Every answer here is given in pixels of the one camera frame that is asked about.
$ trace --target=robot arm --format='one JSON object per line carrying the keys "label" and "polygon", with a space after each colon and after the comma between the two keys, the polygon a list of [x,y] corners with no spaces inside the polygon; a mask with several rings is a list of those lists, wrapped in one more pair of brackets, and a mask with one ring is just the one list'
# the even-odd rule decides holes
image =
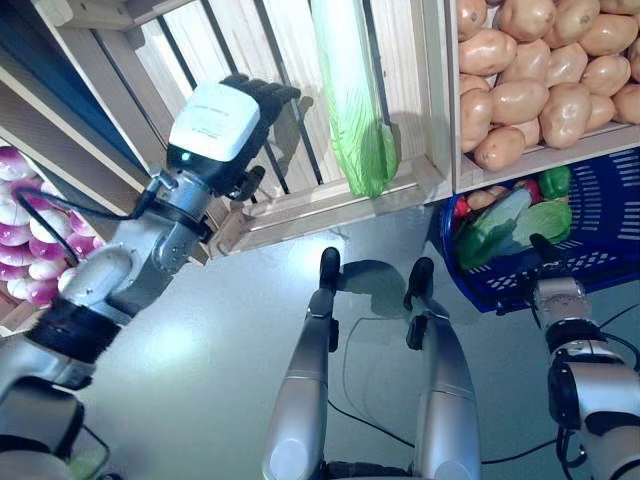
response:
{"label": "robot arm", "polygon": [[613,352],[584,289],[541,236],[535,308],[551,353],[549,410],[560,428],[579,431],[595,480],[640,476],[640,376]]}
{"label": "robot arm", "polygon": [[121,327],[162,294],[207,239],[203,220],[212,198],[253,194],[264,170],[245,169],[283,106],[299,95],[243,75],[195,90],[171,131],[169,171],[154,175],[138,214],[79,266],[31,331],[0,340],[0,471],[3,461],[15,461],[7,452],[68,456],[82,406],[56,387],[90,384],[97,358]]}

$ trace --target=potato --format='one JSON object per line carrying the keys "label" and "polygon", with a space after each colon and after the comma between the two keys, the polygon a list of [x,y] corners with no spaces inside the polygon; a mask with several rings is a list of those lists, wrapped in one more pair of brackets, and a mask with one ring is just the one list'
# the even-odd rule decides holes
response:
{"label": "potato", "polygon": [[611,97],[629,81],[630,76],[629,60],[620,55],[606,55],[589,62],[580,82],[594,95]]}
{"label": "potato", "polygon": [[636,82],[640,82],[640,38],[631,44],[627,55],[631,64],[631,76]]}
{"label": "potato", "polygon": [[487,136],[492,111],[491,95],[484,90],[474,88],[460,97],[460,143],[464,153]]}
{"label": "potato", "polygon": [[560,0],[556,2],[556,21],[542,39],[551,48],[580,40],[600,13],[598,0]]}
{"label": "potato", "polygon": [[638,23],[625,15],[598,15],[580,45],[593,57],[622,52],[638,36]]}
{"label": "potato", "polygon": [[549,98],[549,90],[535,80],[516,80],[491,90],[492,123],[514,125],[528,122],[540,115]]}
{"label": "potato", "polygon": [[540,143],[540,122],[537,118],[511,126],[524,133],[525,147],[533,147]]}
{"label": "potato", "polygon": [[501,72],[515,58],[516,47],[516,41],[506,33],[483,28],[460,43],[460,71],[481,77]]}
{"label": "potato", "polygon": [[475,75],[467,75],[466,73],[460,74],[460,95],[465,94],[469,90],[473,90],[474,88],[479,88],[488,92],[491,90],[489,83],[482,78],[476,77]]}
{"label": "potato", "polygon": [[531,43],[521,43],[516,49],[516,58],[500,74],[498,84],[514,80],[544,82],[550,57],[549,45],[540,39]]}
{"label": "potato", "polygon": [[516,163],[524,145],[524,134],[517,128],[496,128],[473,151],[474,161],[485,170],[497,172]]}
{"label": "potato", "polygon": [[551,30],[555,18],[553,0],[505,0],[494,25],[519,42],[533,42]]}
{"label": "potato", "polygon": [[458,0],[458,41],[470,39],[487,19],[487,4],[484,0]]}
{"label": "potato", "polygon": [[485,192],[484,190],[476,190],[467,197],[467,205],[471,210],[481,210],[484,207],[488,207],[497,199],[494,195]]}
{"label": "potato", "polygon": [[619,15],[633,15],[640,12],[640,0],[600,0],[600,10]]}
{"label": "potato", "polygon": [[613,96],[616,114],[613,119],[620,123],[640,125],[640,84],[629,83]]}
{"label": "potato", "polygon": [[551,87],[540,114],[542,136],[554,148],[567,148],[584,134],[591,116],[591,93],[581,83]]}
{"label": "potato", "polygon": [[547,87],[558,83],[579,82],[589,58],[579,43],[572,43],[551,52],[544,80]]}
{"label": "potato", "polygon": [[611,121],[616,113],[616,106],[609,97],[591,95],[591,115],[587,122],[587,132],[597,130]]}

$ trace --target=black cable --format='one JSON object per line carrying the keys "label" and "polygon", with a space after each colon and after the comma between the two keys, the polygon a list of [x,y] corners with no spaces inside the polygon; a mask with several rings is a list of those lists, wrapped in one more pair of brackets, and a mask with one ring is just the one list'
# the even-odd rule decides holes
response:
{"label": "black cable", "polygon": [[628,342],[624,338],[618,337],[617,335],[614,335],[613,333],[609,333],[609,332],[601,332],[601,333],[602,333],[602,336],[604,338],[609,339],[609,340],[613,340],[614,342],[617,342],[620,345],[624,345],[625,347],[627,347],[629,350],[631,350],[633,352],[633,355],[636,358],[636,363],[633,366],[633,369],[636,372],[640,373],[640,350],[638,350],[633,343]]}
{"label": "black cable", "polygon": [[82,428],[89,434],[91,435],[94,440],[96,442],[98,442],[102,448],[104,448],[104,457],[102,457],[102,460],[100,461],[100,463],[98,464],[98,466],[96,468],[93,469],[93,471],[87,475],[85,477],[85,480],[91,480],[93,477],[95,477],[100,470],[102,470],[102,468],[107,464],[107,462],[109,461],[109,458],[111,458],[111,449],[109,448],[109,445],[107,445],[107,442],[105,442],[104,440],[102,440],[93,430],[91,430],[89,427],[87,427],[86,425],[82,425]]}
{"label": "black cable", "polygon": [[482,465],[495,465],[495,464],[497,464],[497,463],[505,463],[505,462],[510,462],[510,461],[512,461],[512,460],[518,460],[518,459],[520,459],[520,458],[522,458],[522,457],[526,457],[527,455],[530,455],[530,454],[532,454],[532,453],[535,453],[535,452],[537,452],[538,450],[542,450],[542,449],[543,449],[543,448],[545,448],[545,447],[548,447],[548,446],[550,446],[550,445],[553,445],[554,443],[556,443],[556,440],[555,440],[555,439],[553,439],[553,440],[548,440],[548,441],[546,441],[546,442],[544,442],[544,443],[541,443],[540,445],[536,445],[535,447],[530,448],[529,450],[525,450],[525,451],[524,451],[524,452],[522,452],[522,453],[518,453],[517,455],[511,455],[510,457],[499,458],[499,459],[496,459],[496,460],[484,460],[484,461],[482,462]]}
{"label": "black cable", "polygon": [[327,399],[327,402],[329,402],[329,406],[331,408],[333,408],[336,412],[341,413],[342,415],[349,417],[352,420],[355,420],[356,422],[360,422],[360,423],[364,423],[365,425],[370,426],[371,428],[375,428],[376,430],[378,430],[380,433],[384,433],[385,435],[388,435],[389,437],[393,438],[394,440],[406,445],[407,447],[411,447],[411,448],[416,448],[416,446],[411,443],[408,442],[407,440],[405,440],[404,438],[401,438],[397,435],[395,435],[394,433],[391,433],[389,430],[386,430],[382,427],[379,427],[378,425],[368,422],[360,417],[356,417],[355,415],[351,415],[350,413],[345,412],[344,410],[341,410],[340,408],[336,407],[333,402],[330,399]]}
{"label": "black cable", "polygon": [[621,311],[620,313],[616,313],[613,317],[611,317],[609,320],[607,320],[606,322],[604,322],[602,325],[600,325],[598,327],[598,330],[602,330],[604,327],[606,327],[607,325],[609,325],[611,322],[613,322],[614,320],[616,320],[618,317],[624,315],[625,313],[627,313],[629,310],[633,310],[634,308],[636,308],[638,305],[640,305],[640,303],[636,303],[634,305],[631,305],[628,308],[625,308],[623,311]]}

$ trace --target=green pepper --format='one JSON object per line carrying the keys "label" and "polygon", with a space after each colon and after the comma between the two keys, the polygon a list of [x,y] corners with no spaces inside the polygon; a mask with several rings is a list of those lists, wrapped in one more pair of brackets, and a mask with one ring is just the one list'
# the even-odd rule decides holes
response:
{"label": "green pepper", "polygon": [[569,194],[571,172],[565,166],[545,170],[538,176],[538,185],[544,198],[564,197]]}

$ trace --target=blue basket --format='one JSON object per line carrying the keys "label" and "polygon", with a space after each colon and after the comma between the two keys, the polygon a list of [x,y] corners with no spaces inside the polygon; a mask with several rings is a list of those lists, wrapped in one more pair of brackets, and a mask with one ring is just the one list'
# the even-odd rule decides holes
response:
{"label": "blue basket", "polygon": [[[640,148],[569,168],[573,220],[569,238],[558,247],[564,251],[571,272],[588,292],[640,278]],[[504,314],[527,308],[517,278],[539,265],[538,255],[530,249],[462,270],[453,246],[458,196],[445,204],[440,219],[442,253],[453,280],[481,312]]]}

